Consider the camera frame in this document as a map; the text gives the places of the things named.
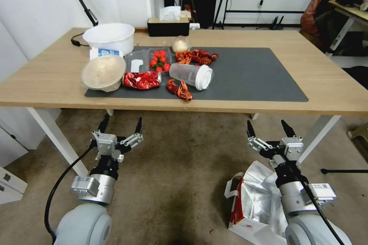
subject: paper bag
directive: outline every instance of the paper bag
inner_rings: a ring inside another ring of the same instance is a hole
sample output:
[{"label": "paper bag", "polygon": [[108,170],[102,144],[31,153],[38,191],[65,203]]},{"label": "paper bag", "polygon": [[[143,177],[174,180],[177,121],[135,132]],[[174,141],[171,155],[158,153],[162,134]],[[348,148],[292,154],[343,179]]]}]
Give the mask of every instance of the paper bag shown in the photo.
[{"label": "paper bag", "polygon": [[[236,190],[232,180],[241,177]],[[286,245],[288,225],[275,184],[276,173],[254,161],[245,173],[237,173],[227,182],[225,197],[234,196],[229,230],[255,245]]]}]

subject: cabinet drawer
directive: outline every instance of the cabinet drawer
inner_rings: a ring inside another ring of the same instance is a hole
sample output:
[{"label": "cabinet drawer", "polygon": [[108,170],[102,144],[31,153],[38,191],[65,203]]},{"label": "cabinet drawer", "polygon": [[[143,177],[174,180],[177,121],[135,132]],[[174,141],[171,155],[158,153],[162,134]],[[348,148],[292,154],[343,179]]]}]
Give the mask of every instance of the cabinet drawer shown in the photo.
[{"label": "cabinet drawer", "polygon": [[22,179],[0,167],[0,185],[4,186],[3,184],[19,191],[20,193],[24,193],[27,187],[27,183]]}]

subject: table leg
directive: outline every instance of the table leg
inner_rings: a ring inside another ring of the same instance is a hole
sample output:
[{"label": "table leg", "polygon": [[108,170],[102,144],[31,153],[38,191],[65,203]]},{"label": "table leg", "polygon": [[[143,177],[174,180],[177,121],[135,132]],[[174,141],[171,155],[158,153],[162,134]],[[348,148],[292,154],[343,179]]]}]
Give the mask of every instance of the table leg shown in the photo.
[{"label": "table leg", "polygon": [[106,109],[106,111],[110,117],[114,115],[114,109]]},{"label": "table leg", "polygon": [[259,113],[254,113],[254,114],[251,114],[250,117],[252,120],[255,120],[258,118],[259,115],[260,115]]},{"label": "table leg", "polygon": [[348,30],[350,29],[350,27],[352,26],[353,23],[354,23],[354,18],[349,17],[349,19],[348,19],[348,21],[346,21],[344,27],[342,27],[341,31],[336,36],[335,40],[332,42],[332,44],[330,46],[330,50],[329,50],[330,52],[325,53],[326,56],[328,56],[328,57],[332,56],[334,50],[336,50],[336,48],[340,45],[340,42],[345,37],[346,33],[348,32]]},{"label": "table leg", "polygon": [[300,163],[303,162],[304,159],[311,153],[311,151],[335,125],[340,117],[340,115],[321,115],[318,118],[318,120],[303,138],[304,151],[299,158]]},{"label": "table leg", "polygon": [[[78,155],[76,154],[68,140],[65,138],[64,134],[61,132],[60,128],[53,120],[51,115],[48,113],[48,111],[43,108],[33,107],[27,107],[27,109],[41,126],[41,128],[45,131],[45,133],[56,146],[56,148],[61,152],[67,162],[69,164],[74,162],[78,158]],[[87,176],[88,174],[88,170],[84,166],[82,161],[76,163],[73,169],[79,176]]]}]

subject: black cable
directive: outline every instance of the black cable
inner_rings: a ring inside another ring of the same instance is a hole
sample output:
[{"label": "black cable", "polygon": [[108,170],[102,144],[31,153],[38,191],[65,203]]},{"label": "black cable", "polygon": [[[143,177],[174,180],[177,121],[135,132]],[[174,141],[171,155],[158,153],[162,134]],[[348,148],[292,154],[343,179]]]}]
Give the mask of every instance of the black cable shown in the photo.
[{"label": "black cable", "polygon": [[344,245],[343,241],[340,239],[340,237],[337,235],[337,233],[335,232],[335,230],[332,228],[331,224],[329,223],[329,221],[325,217],[324,213],[320,209],[319,205],[315,201],[314,195],[313,195],[312,191],[310,190],[310,188],[308,187],[308,185],[306,185],[305,182],[303,181],[303,179],[301,179],[300,174],[298,174],[297,172],[294,171],[294,169],[293,169],[292,166],[289,165],[289,168],[294,172],[295,176],[298,178],[299,182],[302,184],[304,190],[306,191],[306,193],[309,196],[310,200],[312,201],[313,205],[317,209],[317,212],[320,215],[320,217],[322,218],[323,222],[325,222],[326,226],[331,231],[331,233],[333,234],[333,236],[336,238],[336,240],[338,241],[338,243],[340,245]]},{"label": "black cable", "polygon": [[72,169],[72,167],[76,163],[78,163],[84,156],[87,155],[88,152],[91,151],[91,149],[93,149],[95,147],[95,142],[96,141],[93,140],[92,143],[89,145],[88,149],[81,156],[79,156],[70,166],[68,166],[68,168],[62,173],[62,175],[60,175],[59,179],[56,181],[53,189],[51,190],[51,192],[49,194],[49,197],[48,197],[47,202],[46,202],[46,207],[45,207],[44,223],[45,223],[46,230],[50,233],[51,237],[53,238],[53,244],[56,241],[56,234],[52,230],[52,228],[50,226],[50,222],[49,222],[49,212],[50,212],[50,206],[51,206],[51,201],[53,199],[53,196],[54,196],[54,194],[56,192],[56,189],[58,188],[60,182],[65,177],[65,175],[69,172],[69,170]]},{"label": "black cable", "polygon": [[80,34],[76,34],[75,36],[73,36],[70,41],[71,43],[74,45],[74,46],[86,46],[86,47],[89,47],[89,45],[85,45],[85,44],[81,44],[78,40],[74,39],[76,38],[77,36],[81,36],[82,34],[84,34],[84,32],[80,33]]}]

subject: white cup lid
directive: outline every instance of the white cup lid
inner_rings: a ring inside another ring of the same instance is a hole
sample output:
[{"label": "white cup lid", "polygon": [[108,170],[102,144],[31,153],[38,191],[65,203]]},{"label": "white cup lid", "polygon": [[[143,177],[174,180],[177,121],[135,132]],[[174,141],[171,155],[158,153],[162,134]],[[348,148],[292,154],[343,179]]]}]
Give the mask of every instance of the white cup lid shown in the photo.
[{"label": "white cup lid", "polygon": [[213,77],[213,70],[207,65],[202,65],[195,77],[195,87],[197,90],[207,89]]}]

